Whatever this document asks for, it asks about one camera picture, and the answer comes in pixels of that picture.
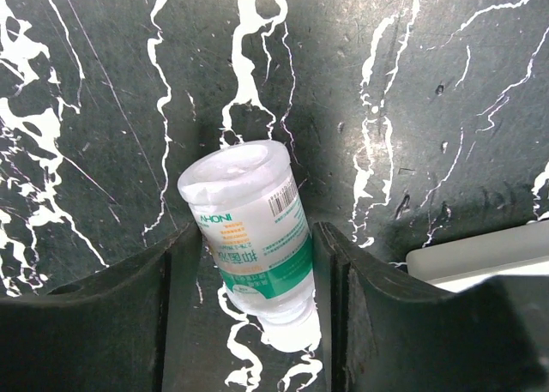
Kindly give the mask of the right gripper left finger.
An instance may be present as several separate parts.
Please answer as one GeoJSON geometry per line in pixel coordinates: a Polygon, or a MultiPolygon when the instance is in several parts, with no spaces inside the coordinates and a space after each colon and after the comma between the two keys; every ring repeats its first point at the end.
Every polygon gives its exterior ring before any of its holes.
{"type": "Polygon", "coordinates": [[[2,299],[2,390],[181,390],[201,250],[187,223],[84,279],[2,299]]]}

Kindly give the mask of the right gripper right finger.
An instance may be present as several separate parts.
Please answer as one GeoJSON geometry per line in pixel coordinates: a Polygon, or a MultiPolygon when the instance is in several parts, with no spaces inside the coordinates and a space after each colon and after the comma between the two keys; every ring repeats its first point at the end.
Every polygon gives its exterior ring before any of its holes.
{"type": "Polygon", "coordinates": [[[329,391],[545,391],[548,279],[496,276],[464,292],[312,229],[329,391]]]}

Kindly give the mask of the white green-label bottle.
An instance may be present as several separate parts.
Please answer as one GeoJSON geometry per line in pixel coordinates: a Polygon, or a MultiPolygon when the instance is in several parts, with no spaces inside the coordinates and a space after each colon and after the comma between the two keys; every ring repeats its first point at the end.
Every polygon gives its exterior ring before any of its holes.
{"type": "Polygon", "coordinates": [[[294,353],[321,338],[312,239],[286,146],[244,142],[178,179],[232,304],[256,317],[269,345],[294,353]]]}

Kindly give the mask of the grey divided tray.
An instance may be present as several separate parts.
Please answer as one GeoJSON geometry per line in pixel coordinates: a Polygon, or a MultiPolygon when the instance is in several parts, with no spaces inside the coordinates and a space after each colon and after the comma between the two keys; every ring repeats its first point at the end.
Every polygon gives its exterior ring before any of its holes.
{"type": "Polygon", "coordinates": [[[548,275],[548,221],[412,250],[407,272],[449,292],[497,275],[548,275]]]}

